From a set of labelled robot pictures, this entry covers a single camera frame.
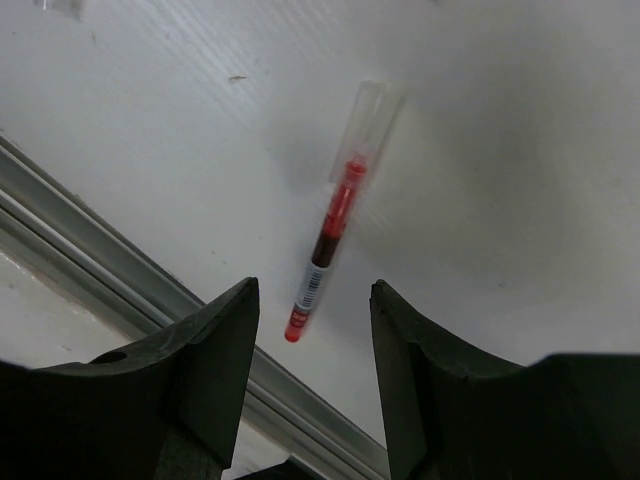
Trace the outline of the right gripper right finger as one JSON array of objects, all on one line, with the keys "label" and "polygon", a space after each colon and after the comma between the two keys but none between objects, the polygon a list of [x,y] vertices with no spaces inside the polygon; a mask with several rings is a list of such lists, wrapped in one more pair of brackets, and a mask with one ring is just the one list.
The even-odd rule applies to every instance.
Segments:
[{"label": "right gripper right finger", "polygon": [[638,477],[637,355],[521,366],[447,331],[384,281],[370,311],[393,478]]}]

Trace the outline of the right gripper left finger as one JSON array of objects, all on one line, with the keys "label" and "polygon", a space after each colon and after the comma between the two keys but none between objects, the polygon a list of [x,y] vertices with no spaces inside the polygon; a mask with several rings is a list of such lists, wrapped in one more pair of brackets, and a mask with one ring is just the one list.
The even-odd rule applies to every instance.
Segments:
[{"label": "right gripper left finger", "polygon": [[1,366],[5,479],[217,479],[232,461],[259,321],[247,278],[88,363]]}]

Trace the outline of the red gel pen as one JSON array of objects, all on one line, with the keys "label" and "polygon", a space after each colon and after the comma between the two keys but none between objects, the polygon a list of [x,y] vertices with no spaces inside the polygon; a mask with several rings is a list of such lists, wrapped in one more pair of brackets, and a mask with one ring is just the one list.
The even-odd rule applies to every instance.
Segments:
[{"label": "red gel pen", "polygon": [[302,337],[317,307],[324,278],[359,195],[379,163],[401,102],[401,95],[383,83],[364,81],[359,87],[331,171],[331,199],[284,331],[291,343]]}]

